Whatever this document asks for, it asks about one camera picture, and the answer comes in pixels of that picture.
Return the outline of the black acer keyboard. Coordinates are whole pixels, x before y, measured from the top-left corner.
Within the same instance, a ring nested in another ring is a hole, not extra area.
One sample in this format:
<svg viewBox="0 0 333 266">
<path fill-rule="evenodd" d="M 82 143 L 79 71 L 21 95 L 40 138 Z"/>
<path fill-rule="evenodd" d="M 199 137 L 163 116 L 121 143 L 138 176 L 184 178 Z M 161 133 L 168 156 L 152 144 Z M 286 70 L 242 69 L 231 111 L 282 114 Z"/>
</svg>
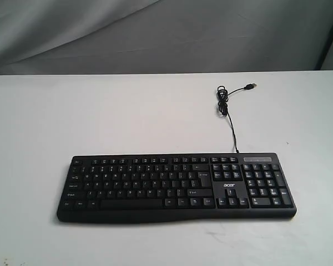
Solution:
<svg viewBox="0 0 333 266">
<path fill-rule="evenodd" d="M 57 218 L 77 223 L 292 218 L 275 153 L 74 156 Z"/>
</svg>

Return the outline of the grey backdrop cloth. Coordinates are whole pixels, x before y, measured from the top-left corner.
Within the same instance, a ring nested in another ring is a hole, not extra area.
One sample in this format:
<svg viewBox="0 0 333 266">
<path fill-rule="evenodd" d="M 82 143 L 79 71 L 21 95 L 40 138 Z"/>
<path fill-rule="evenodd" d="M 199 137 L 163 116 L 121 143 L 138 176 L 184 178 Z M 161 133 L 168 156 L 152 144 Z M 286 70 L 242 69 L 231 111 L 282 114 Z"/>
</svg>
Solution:
<svg viewBox="0 0 333 266">
<path fill-rule="evenodd" d="M 0 75 L 315 70 L 333 1 L 0 1 Z"/>
</svg>

